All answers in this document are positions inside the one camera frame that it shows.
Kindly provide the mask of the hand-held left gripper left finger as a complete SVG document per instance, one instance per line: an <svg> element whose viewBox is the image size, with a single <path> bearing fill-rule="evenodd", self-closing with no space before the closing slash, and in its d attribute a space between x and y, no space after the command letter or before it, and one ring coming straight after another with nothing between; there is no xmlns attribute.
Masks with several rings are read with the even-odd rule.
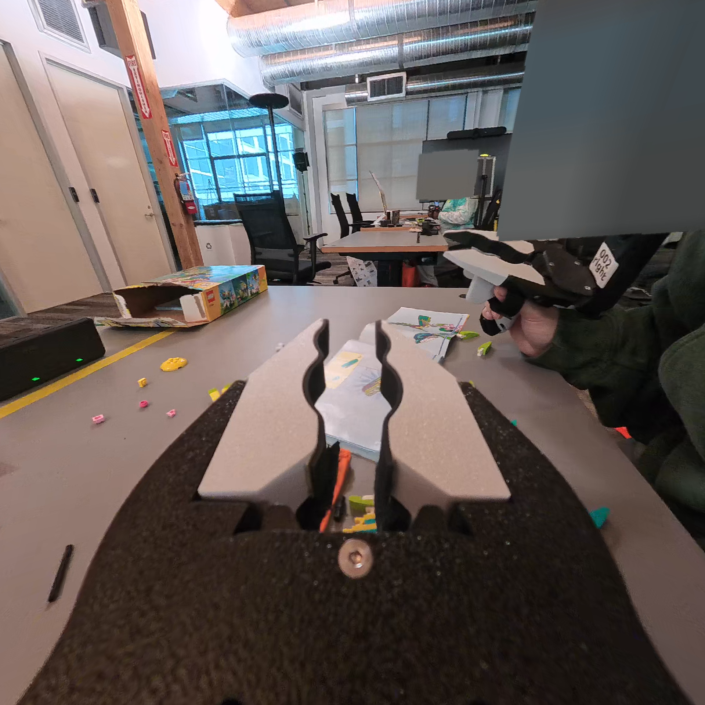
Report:
<svg viewBox="0 0 705 705"><path fill-rule="evenodd" d="M318 319L251 373L198 487L201 500L298 510L332 503L338 453L316 402L326 390L329 320Z"/></svg>

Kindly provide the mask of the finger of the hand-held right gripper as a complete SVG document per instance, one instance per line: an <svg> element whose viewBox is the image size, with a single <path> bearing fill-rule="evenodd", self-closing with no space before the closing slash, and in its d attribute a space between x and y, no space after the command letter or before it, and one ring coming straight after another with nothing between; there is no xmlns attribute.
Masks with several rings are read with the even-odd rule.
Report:
<svg viewBox="0 0 705 705"><path fill-rule="evenodd" d="M482 304L493 297L494 287L504 284L514 276L520 280L543 286L545 280L531 266L511 264L494 254L486 254L475 249L447 250L444 257L463 269L470 286L464 298L472 304Z"/></svg>
<svg viewBox="0 0 705 705"><path fill-rule="evenodd" d="M460 231L447 236L444 258L459 267L536 267L551 255L529 241L500 241L493 231Z"/></svg>

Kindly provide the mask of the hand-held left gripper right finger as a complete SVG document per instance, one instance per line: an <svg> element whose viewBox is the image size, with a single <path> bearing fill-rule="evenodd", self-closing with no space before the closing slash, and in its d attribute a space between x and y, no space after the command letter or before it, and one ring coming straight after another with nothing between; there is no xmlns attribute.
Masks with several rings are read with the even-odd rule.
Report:
<svg viewBox="0 0 705 705"><path fill-rule="evenodd" d="M378 529L407 529L425 507L509 501L510 489L457 379L386 321L375 322L382 423Z"/></svg>

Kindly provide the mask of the person's right forearm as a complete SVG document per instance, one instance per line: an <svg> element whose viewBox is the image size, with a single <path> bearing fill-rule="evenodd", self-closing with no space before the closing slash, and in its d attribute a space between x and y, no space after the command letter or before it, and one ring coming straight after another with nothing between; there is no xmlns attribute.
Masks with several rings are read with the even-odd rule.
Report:
<svg viewBox="0 0 705 705"><path fill-rule="evenodd" d="M704 232L683 235L651 302L588 319L560 311L550 347L535 358L589 392L607 427L626 427L643 444L680 424L658 380L666 349L704 325Z"/></svg>

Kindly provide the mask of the orange lego brick separator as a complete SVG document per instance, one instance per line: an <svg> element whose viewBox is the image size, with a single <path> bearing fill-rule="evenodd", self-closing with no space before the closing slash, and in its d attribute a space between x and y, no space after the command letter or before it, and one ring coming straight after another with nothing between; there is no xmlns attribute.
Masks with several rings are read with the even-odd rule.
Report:
<svg viewBox="0 0 705 705"><path fill-rule="evenodd" d="M340 499L343 495L343 489L346 485L346 480L348 476L348 471L350 470L350 463L351 463L351 452L346 449L346 448L340 448L339 449L339 462L338 462L338 470L337 470L337 476L336 476L336 484L333 489L333 495L331 499L331 505L325 515L322 518L322 521L319 525L319 533L325 533L327 530L330 520L332 517L335 516L337 507L339 506Z"/></svg>

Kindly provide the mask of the lime yellow lego assembly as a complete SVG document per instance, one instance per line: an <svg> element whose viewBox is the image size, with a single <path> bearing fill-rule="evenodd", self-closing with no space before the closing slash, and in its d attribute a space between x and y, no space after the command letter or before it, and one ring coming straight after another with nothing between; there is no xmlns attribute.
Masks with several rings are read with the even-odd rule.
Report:
<svg viewBox="0 0 705 705"><path fill-rule="evenodd" d="M352 524L343 528L344 534L373 534L377 532L374 495L350 496L348 508Z"/></svg>

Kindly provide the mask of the colourful cardboard lego box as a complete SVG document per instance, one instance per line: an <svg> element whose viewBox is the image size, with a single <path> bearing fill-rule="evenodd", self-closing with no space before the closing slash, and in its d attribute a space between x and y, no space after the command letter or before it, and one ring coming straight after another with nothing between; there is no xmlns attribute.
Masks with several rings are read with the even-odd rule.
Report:
<svg viewBox="0 0 705 705"><path fill-rule="evenodd" d="M116 289L110 328L188 329L215 321L268 288L263 265L193 267Z"/></svg>

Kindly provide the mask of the black lego rod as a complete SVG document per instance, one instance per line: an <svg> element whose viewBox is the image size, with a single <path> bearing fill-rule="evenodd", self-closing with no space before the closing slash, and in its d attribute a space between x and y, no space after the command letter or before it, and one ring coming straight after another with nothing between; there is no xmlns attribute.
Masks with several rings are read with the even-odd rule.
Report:
<svg viewBox="0 0 705 705"><path fill-rule="evenodd" d="M66 575L73 558L75 546L73 544L68 544L65 546L64 552L62 554L59 566L57 568L54 580L52 582L50 592L48 593L47 603L55 603L62 594L64 589L64 584L66 581Z"/></svg>

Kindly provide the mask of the person's right hand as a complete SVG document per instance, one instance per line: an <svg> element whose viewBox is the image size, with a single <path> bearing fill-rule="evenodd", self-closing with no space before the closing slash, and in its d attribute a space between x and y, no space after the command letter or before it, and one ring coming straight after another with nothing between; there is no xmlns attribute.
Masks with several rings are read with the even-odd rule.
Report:
<svg viewBox="0 0 705 705"><path fill-rule="evenodd" d="M526 357L538 357L551 345L558 328L560 311L526 300L514 316L509 334Z"/></svg>

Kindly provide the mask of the open instruction booklet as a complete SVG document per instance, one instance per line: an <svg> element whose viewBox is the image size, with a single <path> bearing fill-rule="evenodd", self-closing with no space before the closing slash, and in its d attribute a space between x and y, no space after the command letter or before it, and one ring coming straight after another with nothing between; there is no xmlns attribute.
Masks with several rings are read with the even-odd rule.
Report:
<svg viewBox="0 0 705 705"><path fill-rule="evenodd" d="M463 331L468 314L401 307L386 323L437 363L445 360L451 340Z"/></svg>

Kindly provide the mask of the thin instruction booklet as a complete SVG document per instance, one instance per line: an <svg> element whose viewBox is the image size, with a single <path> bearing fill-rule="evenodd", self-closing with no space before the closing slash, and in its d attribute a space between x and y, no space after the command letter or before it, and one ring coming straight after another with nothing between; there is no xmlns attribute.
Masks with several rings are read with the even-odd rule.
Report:
<svg viewBox="0 0 705 705"><path fill-rule="evenodd" d="M391 407L382 395L382 365L375 347L348 340L324 366L326 388L315 407L328 444L377 461L383 422Z"/></svg>

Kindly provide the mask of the wooden meeting table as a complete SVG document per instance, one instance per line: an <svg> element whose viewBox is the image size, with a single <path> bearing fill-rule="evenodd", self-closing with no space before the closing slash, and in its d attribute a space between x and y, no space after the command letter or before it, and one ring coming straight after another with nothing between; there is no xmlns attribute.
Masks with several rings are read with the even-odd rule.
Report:
<svg viewBox="0 0 705 705"><path fill-rule="evenodd" d="M340 254L359 260L387 262L378 275L378 286L401 287L402 263L431 258L435 263L449 244L441 234L424 235L413 227L361 228L336 241L321 246L325 254Z"/></svg>

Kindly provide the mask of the person's green sweater torso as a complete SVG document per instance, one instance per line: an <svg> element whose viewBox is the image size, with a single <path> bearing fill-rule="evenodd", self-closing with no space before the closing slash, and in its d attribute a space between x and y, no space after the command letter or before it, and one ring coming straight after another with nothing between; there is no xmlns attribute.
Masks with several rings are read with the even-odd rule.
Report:
<svg viewBox="0 0 705 705"><path fill-rule="evenodd" d="M658 380L680 424L653 438L637 468L675 506L704 515L704 326L666 349Z"/></svg>

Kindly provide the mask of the white recycling bin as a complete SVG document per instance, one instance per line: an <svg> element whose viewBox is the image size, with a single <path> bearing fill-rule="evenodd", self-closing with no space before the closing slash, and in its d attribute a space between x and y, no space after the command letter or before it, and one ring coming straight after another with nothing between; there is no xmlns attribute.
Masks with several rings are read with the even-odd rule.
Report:
<svg viewBox="0 0 705 705"><path fill-rule="evenodd" d="M250 241L242 223L205 221L195 230L205 266L251 265Z"/></svg>

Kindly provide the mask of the black office chair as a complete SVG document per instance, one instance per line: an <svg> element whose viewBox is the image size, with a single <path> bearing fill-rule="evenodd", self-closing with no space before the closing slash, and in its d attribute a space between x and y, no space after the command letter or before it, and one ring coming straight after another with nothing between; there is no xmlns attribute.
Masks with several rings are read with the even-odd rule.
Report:
<svg viewBox="0 0 705 705"><path fill-rule="evenodd" d="M309 285L319 272L330 269L330 262L317 258L318 240L326 234L305 237L304 244L297 242L280 190L234 193L234 202L250 243L252 263L264 266L269 281Z"/></svg>

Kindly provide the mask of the black equipment case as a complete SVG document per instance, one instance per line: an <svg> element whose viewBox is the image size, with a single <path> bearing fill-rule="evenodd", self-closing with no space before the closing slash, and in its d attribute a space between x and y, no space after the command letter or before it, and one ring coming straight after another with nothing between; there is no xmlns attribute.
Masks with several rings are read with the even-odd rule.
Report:
<svg viewBox="0 0 705 705"><path fill-rule="evenodd" d="M1 401L105 356L93 319L61 323L1 342Z"/></svg>

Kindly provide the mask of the red fire extinguisher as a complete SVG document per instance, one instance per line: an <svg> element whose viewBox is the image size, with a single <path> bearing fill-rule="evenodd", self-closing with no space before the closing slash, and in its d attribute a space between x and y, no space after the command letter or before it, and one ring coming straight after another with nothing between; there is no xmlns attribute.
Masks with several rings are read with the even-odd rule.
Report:
<svg viewBox="0 0 705 705"><path fill-rule="evenodd" d="M189 216L197 216L198 206L196 204L196 198L186 173L179 173L175 176L174 188L184 212Z"/></svg>

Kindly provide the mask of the black floor lamp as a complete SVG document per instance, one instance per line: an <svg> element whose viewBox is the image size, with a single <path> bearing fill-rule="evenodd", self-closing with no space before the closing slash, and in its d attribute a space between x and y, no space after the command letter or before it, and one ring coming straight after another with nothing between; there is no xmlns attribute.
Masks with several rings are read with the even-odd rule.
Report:
<svg viewBox="0 0 705 705"><path fill-rule="evenodd" d="M279 163L274 111L286 108L289 104L289 100L284 95L278 93L259 93L251 96L250 103L254 108L267 111L269 129L271 133L272 152L274 155L274 165L276 169L276 181L279 192L283 194L283 180L281 177L281 168Z"/></svg>

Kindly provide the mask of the beige door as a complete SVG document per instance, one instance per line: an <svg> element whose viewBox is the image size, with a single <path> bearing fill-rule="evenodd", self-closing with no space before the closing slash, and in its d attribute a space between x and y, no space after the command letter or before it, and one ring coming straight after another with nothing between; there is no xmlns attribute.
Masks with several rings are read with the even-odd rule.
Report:
<svg viewBox="0 0 705 705"><path fill-rule="evenodd" d="M73 152L90 256L108 291L172 272L174 256L126 86L40 52Z"/></svg>
<svg viewBox="0 0 705 705"><path fill-rule="evenodd" d="M29 314L109 289L13 47L1 42L1 284Z"/></svg>

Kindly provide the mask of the white duct vent grille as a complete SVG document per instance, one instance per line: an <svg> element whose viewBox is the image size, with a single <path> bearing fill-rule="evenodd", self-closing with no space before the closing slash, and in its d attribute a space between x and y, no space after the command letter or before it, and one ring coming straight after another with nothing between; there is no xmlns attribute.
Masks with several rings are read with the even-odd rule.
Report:
<svg viewBox="0 0 705 705"><path fill-rule="evenodd" d="M405 71L368 76L366 79L367 102L398 100L406 97L407 73Z"/></svg>

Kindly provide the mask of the narrow silver air duct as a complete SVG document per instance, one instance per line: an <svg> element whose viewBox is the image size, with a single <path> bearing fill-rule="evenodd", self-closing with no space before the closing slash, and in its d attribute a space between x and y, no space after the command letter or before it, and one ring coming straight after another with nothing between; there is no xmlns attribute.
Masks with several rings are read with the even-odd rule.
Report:
<svg viewBox="0 0 705 705"><path fill-rule="evenodd" d="M526 51L532 34L531 24L470 29L463 26L456 35L451 28L423 30L271 54L260 59L261 78L277 86L497 57Z"/></svg>

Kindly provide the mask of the large silver air duct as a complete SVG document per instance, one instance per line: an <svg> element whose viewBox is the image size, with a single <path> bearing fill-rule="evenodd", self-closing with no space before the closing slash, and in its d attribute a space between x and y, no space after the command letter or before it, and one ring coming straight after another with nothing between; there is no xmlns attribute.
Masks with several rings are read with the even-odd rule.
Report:
<svg viewBox="0 0 705 705"><path fill-rule="evenodd" d="M262 57L502 18L533 11L536 5L536 1L320 1L229 18L227 33L242 57Z"/></svg>

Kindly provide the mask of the wooden post with red signs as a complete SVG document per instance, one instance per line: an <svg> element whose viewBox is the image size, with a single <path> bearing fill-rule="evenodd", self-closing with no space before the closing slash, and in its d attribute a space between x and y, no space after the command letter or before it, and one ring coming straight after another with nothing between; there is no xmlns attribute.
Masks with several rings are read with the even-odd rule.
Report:
<svg viewBox="0 0 705 705"><path fill-rule="evenodd" d="M107 1L106 6L126 65L181 269L200 267L203 260L197 232L177 189L181 169L140 7L136 1Z"/></svg>

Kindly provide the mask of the white wall vent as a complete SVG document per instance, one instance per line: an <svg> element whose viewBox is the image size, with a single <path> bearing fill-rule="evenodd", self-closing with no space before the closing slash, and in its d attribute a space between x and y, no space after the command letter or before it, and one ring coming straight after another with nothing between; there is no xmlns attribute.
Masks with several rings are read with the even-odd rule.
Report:
<svg viewBox="0 0 705 705"><path fill-rule="evenodd" d="M29 1L40 32L80 50L89 51L74 1Z"/></svg>

